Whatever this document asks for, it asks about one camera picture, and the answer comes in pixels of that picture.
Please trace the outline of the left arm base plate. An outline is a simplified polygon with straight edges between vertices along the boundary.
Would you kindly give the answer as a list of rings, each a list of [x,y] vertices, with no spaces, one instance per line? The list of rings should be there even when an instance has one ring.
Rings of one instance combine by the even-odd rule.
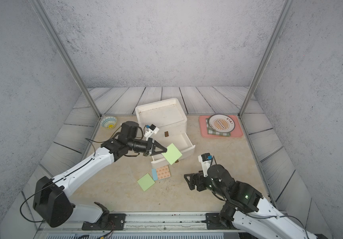
[[[103,214],[97,222],[84,222],[83,231],[122,231],[124,230],[126,214]]]

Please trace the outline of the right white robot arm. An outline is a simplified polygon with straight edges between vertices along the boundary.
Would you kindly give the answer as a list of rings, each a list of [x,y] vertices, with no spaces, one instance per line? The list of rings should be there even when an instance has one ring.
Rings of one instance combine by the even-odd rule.
[[[296,217],[275,208],[261,192],[251,185],[236,181],[222,165],[215,164],[206,171],[186,174],[190,190],[209,190],[224,202],[218,214],[208,213],[209,230],[242,230],[257,239],[323,239],[305,229]]]

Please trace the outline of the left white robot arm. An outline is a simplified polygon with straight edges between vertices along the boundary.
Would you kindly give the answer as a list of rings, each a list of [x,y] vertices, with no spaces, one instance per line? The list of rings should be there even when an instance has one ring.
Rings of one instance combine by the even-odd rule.
[[[33,209],[52,228],[66,222],[82,221],[92,227],[109,225],[109,210],[101,203],[74,204],[69,198],[75,191],[103,168],[113,164],[129,151],[135,155],[153,156],[167,152],[167,148],[151,137],[138,139],[139,124],[126,121],[112,137],[101,143],[86,159],[53,178],[43,177],[36,183]]]

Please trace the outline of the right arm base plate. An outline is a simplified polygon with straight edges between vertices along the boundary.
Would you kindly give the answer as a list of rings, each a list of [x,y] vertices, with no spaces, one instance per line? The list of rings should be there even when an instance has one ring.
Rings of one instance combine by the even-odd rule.
[[[208,230],[236,230],[231,222],[220,219],[219,213],[206,213],[203,222]]]

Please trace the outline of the white drawer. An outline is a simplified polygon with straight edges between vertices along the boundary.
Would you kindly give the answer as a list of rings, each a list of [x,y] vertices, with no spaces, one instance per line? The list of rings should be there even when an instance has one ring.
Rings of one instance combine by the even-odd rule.
[[[173,143],[176,148],[181,152],[182,156],[179,160],[192,156],[195,151],[195,145],[193,145],[188,138],[187,134],[184,132],[182,134],[173,135],[169,137],[162,137],[156,139],[162,146],[167,147]],[[151,162],[152,168],[157,169],[170,163],[161,155],[152,156],[153,161]]]

